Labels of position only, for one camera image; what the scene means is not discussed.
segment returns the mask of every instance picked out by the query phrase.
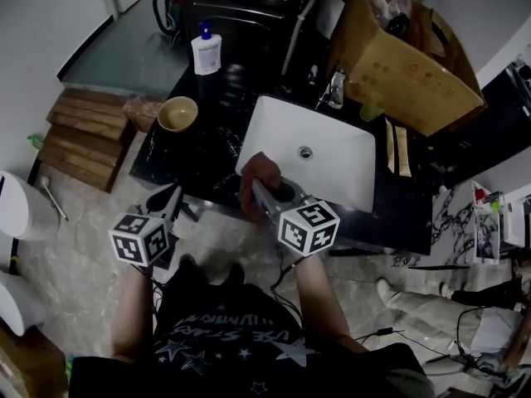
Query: black countertop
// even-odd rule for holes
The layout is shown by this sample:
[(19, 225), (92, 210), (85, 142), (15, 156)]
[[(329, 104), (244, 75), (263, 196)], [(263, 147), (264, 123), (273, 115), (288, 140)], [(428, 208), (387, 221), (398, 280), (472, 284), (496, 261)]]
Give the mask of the black countertop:
[[(182, 133), (170, 133), (155, 122), (131, 175), (158, 185), (179, 181), (191, 198), (188, 201), (213, 204), (229, 215), (242, 216), (237, 200), (240, 178), (235, 166), (258, 95), (309, 103), (304, 93), (295, 97), (264, 83), (264, 79), (251, 79), (234, 66), (205, 77), (195, 76), (188, 68), (169, 97), (184, 95), (194, 99), (199, 108), (196, 121)], [(408, 130), (413, 177), (399, 177), (387, 168), (385, 118), (365, 123), (358, 116), (359, 107), (346, 100), (341, 110), (326, 105), (319, 110), (372, 133), (376, 139), (373, 213), (333, 204), (341, 217), (336, 243), (377, 252), (385, 247), (429, 255), (431, 186), (423, 159), (427, 151), (425, 139)]]

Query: white sink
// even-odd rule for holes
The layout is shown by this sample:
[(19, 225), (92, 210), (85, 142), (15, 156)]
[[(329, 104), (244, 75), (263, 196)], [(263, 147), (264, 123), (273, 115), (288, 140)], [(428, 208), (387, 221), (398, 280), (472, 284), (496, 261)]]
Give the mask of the white sink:
[(372, 212), (375, 148), (373, 135), (366, 131), (296, 104), (261, 96), (236, 173), (241, 175), (247, 161), (263, 152), (278, 164), (284, 177), (299, 183), (310, 195)]

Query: faucet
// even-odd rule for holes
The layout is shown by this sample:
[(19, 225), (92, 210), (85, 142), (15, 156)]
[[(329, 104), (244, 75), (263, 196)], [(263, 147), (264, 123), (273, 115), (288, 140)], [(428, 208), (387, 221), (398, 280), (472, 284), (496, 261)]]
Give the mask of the faucet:
[(347, 76), (343, 70), (333, 70), (332, 78), (327, 81), (326, 89), (324, 93), (319, 97), (319, 101), (315, 108), (318, 109), (319, 105), (323, 102), (328, 103), (331, 108), (341, 109), (343, 108), (344, 97), (344, 82)]

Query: sink drain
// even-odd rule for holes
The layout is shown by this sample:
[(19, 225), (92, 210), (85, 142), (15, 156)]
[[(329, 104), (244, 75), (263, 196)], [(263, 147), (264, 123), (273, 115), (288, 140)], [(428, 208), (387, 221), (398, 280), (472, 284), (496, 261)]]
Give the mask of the sink drain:
[(304, 159), (305, 161), (309, 161), (313, 156), (314, 156), (314, 152), (312, 151), (312, 149), (306, 146), (301, 146), (299, 148), (299, 157), (301, 159)]

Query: cup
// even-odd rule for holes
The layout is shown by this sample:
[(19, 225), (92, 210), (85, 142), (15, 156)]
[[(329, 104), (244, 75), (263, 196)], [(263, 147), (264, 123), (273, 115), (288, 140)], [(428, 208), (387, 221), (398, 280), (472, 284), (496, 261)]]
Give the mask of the cup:
[(167, 100), (158, 110), (158, 123), (172, 133), (180, 133), (189, 128), (196, 120), (198, 108), (196, 102), (184, 96)]

